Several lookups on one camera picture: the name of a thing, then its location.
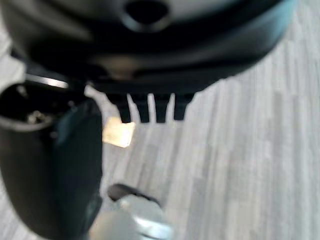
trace black plastic clip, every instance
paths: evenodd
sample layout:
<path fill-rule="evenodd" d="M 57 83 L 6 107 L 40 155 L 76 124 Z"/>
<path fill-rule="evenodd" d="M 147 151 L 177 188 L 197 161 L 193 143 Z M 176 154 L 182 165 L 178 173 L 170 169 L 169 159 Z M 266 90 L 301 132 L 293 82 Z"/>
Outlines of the black plastic clip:
<path fill-rule="evenodd" d="M 170 94 L 154 94 L 156 122 L 164 124 L 166 122 L 167 107 L 170 101 Z"/>
<path fill-rule="evenodd" d="M 107 94 L 109 101 L 116 105 L 124 124 L 131 123 L 130 108 L 126 94 Z"/>
<path fill-rule="evenodd" d="M 186 115 L 186 109 L 189 103 L 193 100 L 195 94 L 175 94 L 175 104 L 174 104 L 174 120 L 183 121 Z"/>
<path fill-rule="evenodd" d="M 132 94 L 132 101 L 138 108 L 141 123 L 149 123 L 149 106 L 148 106 L 148 95 L 147 94 Z"/>

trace wooden floor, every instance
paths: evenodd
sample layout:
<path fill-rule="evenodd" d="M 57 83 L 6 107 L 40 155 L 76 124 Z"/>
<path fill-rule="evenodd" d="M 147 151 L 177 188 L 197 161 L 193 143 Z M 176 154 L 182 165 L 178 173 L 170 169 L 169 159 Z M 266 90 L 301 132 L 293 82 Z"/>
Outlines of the wooden floor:
<path fill-rule="evenodd" d="M 127 149 L 105 145 L 102 211 L 107 186 L 123 182 L 162 202 L 177 240 L 319 240 L 319 12 L 319 0 L 301 0 L 275 51 L 199 93 L 184 123 L 138 125 Z M 7 48 L 0 33 L 0 85 L 23 72 Z M 117 114 L 89 93 L 105 118 Z M 0 240 L 38 239 L 1 185 Z"/>

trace black plastic part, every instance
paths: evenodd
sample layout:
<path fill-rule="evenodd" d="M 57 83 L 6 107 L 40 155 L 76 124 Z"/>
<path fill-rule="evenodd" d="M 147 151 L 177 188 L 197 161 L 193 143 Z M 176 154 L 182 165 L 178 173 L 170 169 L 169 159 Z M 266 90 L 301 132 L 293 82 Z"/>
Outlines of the black plastic part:
<path fill-rule="evenodd" d="M 166 122 L 169 101 L 170 94 L 154 94 L 156 122 L 159 124 Z"/>
<path fill-rule="evenodd" d="M 118 108 L 121 120 L 124 124 L 131 123 L 129 102 L 126 94 L 107 94 L 109 101 Z"/>
<path fill-rule="evenodd" d="M 186 109 L 189 103 L 193 100 L 195 94 L 175 95 L 174 100 L 174 120 L 183 121 L 186 115 Z"/>
<path fill-rule="evenodd" d="M 142 197 L 161 206 L 159 201 L 156 198 L 143 194 L 137 188 L 127 186 L 121 183 L 114 184 L 108 188 L 108 196 L 114 202 L 128 195 L 135 195 L 137 197 Z"/>
<path fill-rule="evenodd" d="M 30 122 L 35 112 L 41 117 Z M 10 86 L 0 95 L 0 142 L 4 185 L 26 226 L 50 240 L 85 236 L 102 204 L 96 102 L 27 83 Z"/>
<path fill-rule="evenodd" d="M 131 98 L 138 108 L 141 123 L 149 123 L 149 105 L 147 94 L 132 94 Z"/>

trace silver metal part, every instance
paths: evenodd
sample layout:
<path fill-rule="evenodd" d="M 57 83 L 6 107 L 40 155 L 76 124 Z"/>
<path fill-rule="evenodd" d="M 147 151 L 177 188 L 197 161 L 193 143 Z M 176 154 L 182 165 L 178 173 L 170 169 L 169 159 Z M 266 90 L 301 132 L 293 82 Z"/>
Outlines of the silver metal part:
<path fill-rule="evenodd" d="M 59 81 L 59 80 L 48 78 L 48 77 L 26 74 L 26 79 L 30 82 L 34 82 L 37 84 L 43 84 L 43 85 L 47 85 L 47 86 L 54 87 L 54 88 L 59 88 L 59 89 L 68 89 L 69 88 L 69 84 L 67 82 Z"/>
<path fill-rule="evenodd" d="M 118 208 L 131 214 L 142 239 L 171 240 L 173 238 L 173 228 L 166 220 L 163 210 L 155 202 L 128 195 L 116 204 Z"/>
<path fill-rule="evenodd" d="M 172 240 L 173 228 L 155 202 L 128 195 L 102 213 L 90 230 L 90 240 Z"/>

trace circular hole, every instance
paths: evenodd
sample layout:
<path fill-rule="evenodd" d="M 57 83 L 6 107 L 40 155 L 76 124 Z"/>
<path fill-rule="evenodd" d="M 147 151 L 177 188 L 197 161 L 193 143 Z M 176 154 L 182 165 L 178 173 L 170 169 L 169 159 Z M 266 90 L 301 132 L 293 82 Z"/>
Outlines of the circular hole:
<path fill-rule="evenodd" d="M 125 10 L 132 19 L 143 25 L 155 24 L 169 14 L 169 9 L 163 2 L 154 0 L 130 2 Z"/>

